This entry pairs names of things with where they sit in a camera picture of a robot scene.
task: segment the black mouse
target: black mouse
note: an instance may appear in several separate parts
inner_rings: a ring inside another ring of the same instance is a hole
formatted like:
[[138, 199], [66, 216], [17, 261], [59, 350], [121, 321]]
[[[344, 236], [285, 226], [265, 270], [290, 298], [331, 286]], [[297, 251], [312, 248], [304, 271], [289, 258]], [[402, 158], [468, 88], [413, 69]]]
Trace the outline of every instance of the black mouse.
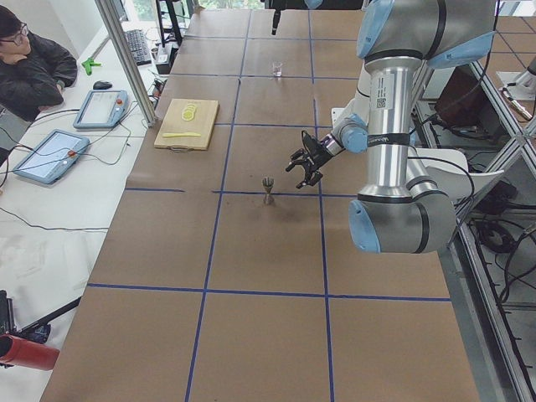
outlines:
[[94, 90], [107, 90], [108, 88], [111, 88], [111, 82], [108, 81], [96, 81], [93, 84]]

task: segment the glasses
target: glasses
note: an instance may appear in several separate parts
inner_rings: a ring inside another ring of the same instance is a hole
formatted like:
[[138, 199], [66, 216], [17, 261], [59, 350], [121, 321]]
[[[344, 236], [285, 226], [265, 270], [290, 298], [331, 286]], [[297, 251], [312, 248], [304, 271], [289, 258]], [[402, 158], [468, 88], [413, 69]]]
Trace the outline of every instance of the glasses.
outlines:
[[23, 23], [20, 27], [20, 31], [18, 31], [14, 36], [13, 39], [6, 40], [6, 39], [0, 39], [0, 42], [13, 42], [17, 46], [20, 46], [23, 44], [24, 38], [28, 36], [28, 25], [26, 23]]

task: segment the shot glass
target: shot glass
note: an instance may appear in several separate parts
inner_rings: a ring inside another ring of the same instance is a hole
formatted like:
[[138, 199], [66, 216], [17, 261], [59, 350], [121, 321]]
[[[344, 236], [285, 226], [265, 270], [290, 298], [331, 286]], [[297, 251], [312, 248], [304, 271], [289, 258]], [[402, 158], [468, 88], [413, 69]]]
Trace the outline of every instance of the shot glass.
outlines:
[[280, 61], [272, 62], [271, 73], [274, 75], [274, 77], [281, 77], [283, 74], [283, 63]]

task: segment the wooden board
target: wooden board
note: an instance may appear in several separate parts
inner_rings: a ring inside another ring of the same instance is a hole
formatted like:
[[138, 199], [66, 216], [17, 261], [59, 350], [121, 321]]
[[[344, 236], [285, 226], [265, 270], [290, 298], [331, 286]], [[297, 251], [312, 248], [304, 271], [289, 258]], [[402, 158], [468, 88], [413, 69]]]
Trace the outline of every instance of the wooden board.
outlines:
[[[191, 121], [185, 121], [183, 110], [190, 104], [196, 106], [195, 114]], [[218, 105], [216, 100], [173, 99], [164, 116], [154, 146], [156, 148], [187, 148], [205, 151], [209, 147]], [[198, 133], [200, 136], [165, 137], [168, 133]]]

